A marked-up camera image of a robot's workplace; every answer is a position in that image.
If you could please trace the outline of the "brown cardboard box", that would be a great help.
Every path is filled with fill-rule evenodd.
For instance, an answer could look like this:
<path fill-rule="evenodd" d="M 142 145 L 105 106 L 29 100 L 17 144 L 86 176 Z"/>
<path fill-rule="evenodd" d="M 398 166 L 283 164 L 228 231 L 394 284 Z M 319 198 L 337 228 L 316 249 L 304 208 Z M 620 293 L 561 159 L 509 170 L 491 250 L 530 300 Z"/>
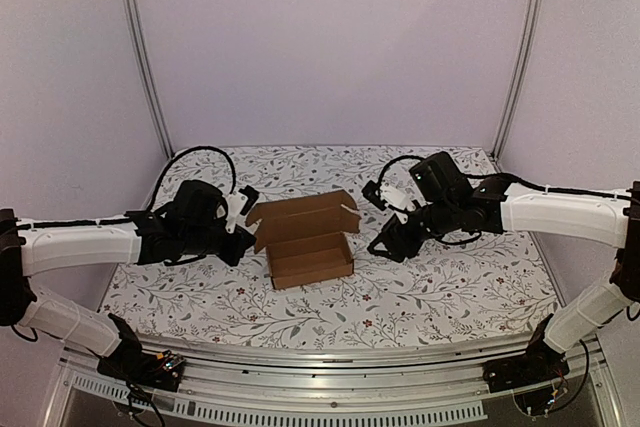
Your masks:
<path fill-rule="evenodd" d="M 266 254 L 276 290 L 354 273 L 347 236 L 360 232 L 360 215 L 344 190 L 257 204 L 246 224 L 257 227 L 254 251 Z"/>

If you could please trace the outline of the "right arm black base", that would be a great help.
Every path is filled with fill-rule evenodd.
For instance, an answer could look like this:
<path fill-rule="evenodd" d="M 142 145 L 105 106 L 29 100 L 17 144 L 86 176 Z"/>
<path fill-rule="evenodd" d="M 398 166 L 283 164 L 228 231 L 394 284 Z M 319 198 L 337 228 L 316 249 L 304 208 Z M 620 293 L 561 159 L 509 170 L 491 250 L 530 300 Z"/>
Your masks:
<path fill-rule="evenodd" d="M 551 318 L 548 315 L 538 324 L 522 354 L 482 364 L 482 378 L 491 393 L 553 380 L 570 372 L 565 355 L 544 343 L 544 331 Z"/>

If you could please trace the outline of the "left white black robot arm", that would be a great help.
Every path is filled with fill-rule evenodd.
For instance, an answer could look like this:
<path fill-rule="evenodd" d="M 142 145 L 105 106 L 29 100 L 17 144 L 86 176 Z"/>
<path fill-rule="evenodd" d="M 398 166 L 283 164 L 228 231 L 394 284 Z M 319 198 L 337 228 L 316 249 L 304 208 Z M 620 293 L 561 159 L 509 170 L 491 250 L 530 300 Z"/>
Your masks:
<path fill-rule="evenodd" d="M 235 267 L 253 247 L 253 234 L 241 227 L 258 200 L 246 186 L 223 194 L 204 181 L 184 181 L 175 197 L 155 210 L 75 221 L 18 219 L 1 212 L 1 324 L 22 326 L 80 345 L 109 359 L 128 381 L 148 373 L 128 324 L 92 312 L 74 301 L 31 283 L 44 272 L 102 264 L 186 265 L 209 256 Z"/>

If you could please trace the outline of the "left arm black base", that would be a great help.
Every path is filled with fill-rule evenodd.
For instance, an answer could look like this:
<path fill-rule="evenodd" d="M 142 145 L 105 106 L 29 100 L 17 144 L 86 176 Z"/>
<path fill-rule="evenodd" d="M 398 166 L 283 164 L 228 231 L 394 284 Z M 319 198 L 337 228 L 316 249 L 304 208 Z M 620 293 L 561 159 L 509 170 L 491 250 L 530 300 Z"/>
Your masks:
<path fill-rule="evenodd" d="M 186 359 L 171 350 L 145 353 L 124 319 L 114 314 L 108 317 L 117 328 L 120 342 L 110 355 L 99 357 L 97 372 L 138 386 L 177 392 Z"/>

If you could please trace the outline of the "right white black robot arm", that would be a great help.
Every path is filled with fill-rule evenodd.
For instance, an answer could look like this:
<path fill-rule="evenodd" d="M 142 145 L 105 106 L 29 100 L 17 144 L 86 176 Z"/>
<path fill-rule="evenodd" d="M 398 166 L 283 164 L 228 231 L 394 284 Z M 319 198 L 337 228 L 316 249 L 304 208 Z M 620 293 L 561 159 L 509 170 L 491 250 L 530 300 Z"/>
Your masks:
<path fill-rule="evenodd" d="M 517 362 L 517 374 L 537 383 L 556 359 L 639 300 L 639 187 L 591 191 L 541 186 L 513 174 L 462 172 L 447 152 L 412 156 L 409 175 L 422 194 L 411 199 L 382 178 L 368 181 L 363 197 L 393 216 L 369 252 L 400 263 L 417 256 L 427 240 L 452 232 L 472 241 L 482 234 L 537 232 L 582 238 L 616 249 L 611 274 L 584 290 L 536 328 Z"/>

